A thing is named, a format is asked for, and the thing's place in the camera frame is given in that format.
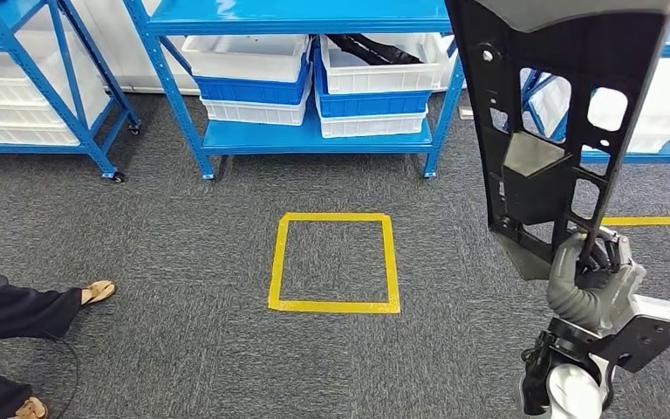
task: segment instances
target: black pants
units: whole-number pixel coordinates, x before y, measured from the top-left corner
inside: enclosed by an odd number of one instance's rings
[[[0,339],[60,338],[79,312],[80,300],[80,288],[39,292],[9,285],[9,280],[0,276]],[[0,419],[15,416],[31,396],[29,385],[0,377]]]

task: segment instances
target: sandal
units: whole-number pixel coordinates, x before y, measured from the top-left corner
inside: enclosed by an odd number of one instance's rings
[[[117,286],[112,281],[96,281],[89,285],[88,288],[84,288],[83,291],[88,291],[90,297],[86,301],[82,301],[81,305],[88,306],[89,304],[96,304],[111,297],[117,291]]]
[[[47,419],[47,407],[37,397],[30,397],[17,410],[17,419]]]

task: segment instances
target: black plastic car part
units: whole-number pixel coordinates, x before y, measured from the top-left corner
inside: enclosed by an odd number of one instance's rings
[[[598,235],[620,163],[646,96],[670,18],[670,0],[446,0],[466,74],[489,211],[524,278],[548,278],[557,247],[573,230]],[[571,85],[566,136],[550,141],[523,122],[523,72]],[[598,89],[624,95],[619,128],[590,121]],[[582,167],[582,147],[609,155],[604,170]],[[573,209],[578,183],[593,185],[588,213]],[[543,239],[530,226],[545,225]]]

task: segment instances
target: yellow floor tape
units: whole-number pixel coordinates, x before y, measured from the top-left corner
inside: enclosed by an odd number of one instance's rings
[[[606,216],[603,225],[670,225],[670,216]]]
[[[290,221],[315,222],[377,222],[381,223],[381,235],[384,238],[384,264],[386,267],[386,299],[377,302],[353,301],[293,301],[281,300],[281,281],[284,275],[284,253],[286,252],[286,236],[289,233]],[[392,219],[381,213],[353,212],[287,212],[278,222],[276,249],[273,255],[268,307],[286,312],[320,312],[320,313],[399,313],[400,289],[397,285],[397,261],[394,256],[394,237]]]

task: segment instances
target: gray carpet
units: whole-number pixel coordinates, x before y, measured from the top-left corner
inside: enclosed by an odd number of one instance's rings
[[[114,146],[126,184],[81,156],[0,155],[0,272],[42,289],[119,285],[66,336],[80,366],[64,417],[516,417],[519,354],[550,314],[543,284],[520,280],[486,231],[472,123],[453,125],[430,181],[417,156],[279,155],[215,159],[219,180],[202,182],[167,102],[131,99],[145,126]],[[391,216],[401,313],[268,310],[286,211]],[[670,214],[670,166],[626,166],[610,213]],[[624,232],[644,292],[670,298],[670,227]],[[379,234],[292,223],[282,298],[383,299]],[[75,380],[70,352],[40,340],[0,341],[0,374],[54,414]],[[606,417],[670,417],[670,350],[616,390]]]

